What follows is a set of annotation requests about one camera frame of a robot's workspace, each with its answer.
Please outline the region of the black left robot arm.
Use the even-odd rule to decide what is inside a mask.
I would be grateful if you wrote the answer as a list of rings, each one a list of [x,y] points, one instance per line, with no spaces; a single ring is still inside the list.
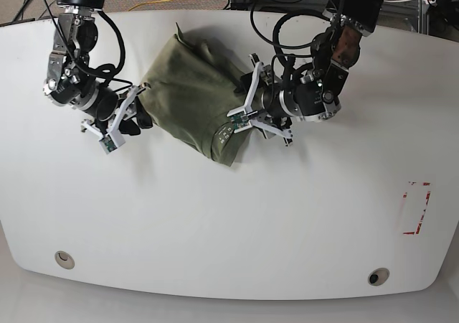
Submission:
[[[360,55],[360,41],[376,27],[384,0],[327,0],[323,12],[313,9],[292,11],[281,17],[273,29],[273,62],[283,74],[278,77],[273,65],[264,65],[256,54],[250,56],[254,70],[244,77],[246,98],[242,106],[228,112],[235,132],[251,128],[265,137],[277,135],[290,144],[292,120],[320,122],[333,118],[341,109],[339,95]],[[282,45],[280,29],[294,17],[311,16],[328,21],[326,30],[302,45],[310,52],[307,63],[296,67],[301,58],[294,46]]]

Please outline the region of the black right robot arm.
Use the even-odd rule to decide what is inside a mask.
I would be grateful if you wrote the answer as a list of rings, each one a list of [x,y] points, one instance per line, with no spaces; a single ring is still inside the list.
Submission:
[[[126,47],[119,28],[103,11],[105,0],[57,0],[64,11],[52,19],[55,26],[53,48],[49,55],[44,94],[57,106],[70,106],[86,113],[82,131],[98,138],[106,154],[119,149],[126,136],[138,136],[153,126],[141,105],[139,95],[148,83],[134,85],[122,80],[122,88],[111,89],[126,63]],[[90,66],[90,52],[99,32],[93,14],[97,13],[114,31],[120,57],[118,64]]]

